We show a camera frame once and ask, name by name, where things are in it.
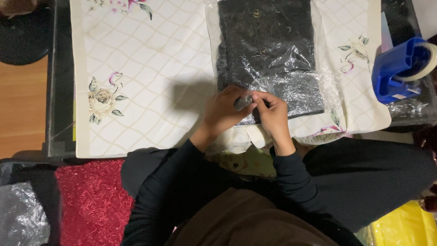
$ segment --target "hand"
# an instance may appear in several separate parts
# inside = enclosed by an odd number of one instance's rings
[[[287,103],[262,91],[253,91],[252,99],[257,104],[263,128],[273,138],[276,155],[286,156],[296,152],[288,130]],[[263,99],[269,103],[269,108],[266,107]]]
[[[248,105],[241,111],[234,108],[235,100],[247,94],[246,90],[230,85],[206,102],[203,120],[190,138],[197,149],[204,152],[220,134],[236,125],[252,112],[257,106],[256,103]]]

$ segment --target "red textured cushion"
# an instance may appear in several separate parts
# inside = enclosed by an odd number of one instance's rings
[[[61,245],[119,245],[133,208],[121,187],[123,160],[56,170],[62,198]]]

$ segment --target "packing tape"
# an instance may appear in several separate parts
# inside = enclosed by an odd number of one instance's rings
[[[404,82],[415,81],[415,80],[418,80],[418,79],[421,79],[421,78],[427,76],[437,66],[437,45],[434,45],[432,43],[423,42],[423,43],[416,44],[416,46],[423,46],[431,52],[430,61],[419,73],[417,73],[413,76],[409,76],[409,77],[399,77],[399,76],[395,75],[393,77],[394,79],[399,80],[399,81],[404,81]]]

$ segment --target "blue tape dispenser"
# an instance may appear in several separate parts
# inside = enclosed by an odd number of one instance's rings
[[[420,94],[409,84],[428,75],[437,66],[437,46],[411,38],[375,58],[372,84],[379,102],[387,104]]]

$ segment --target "folded black garment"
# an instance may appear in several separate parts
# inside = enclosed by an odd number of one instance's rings
[[[220,0],[218,7],[220,91],[229,84],[249,89],[264,81],[288,103],[289,119],[324,112],[314,73],[310,0]],[[260,123],[256,114],[240,122],[255,123]]]

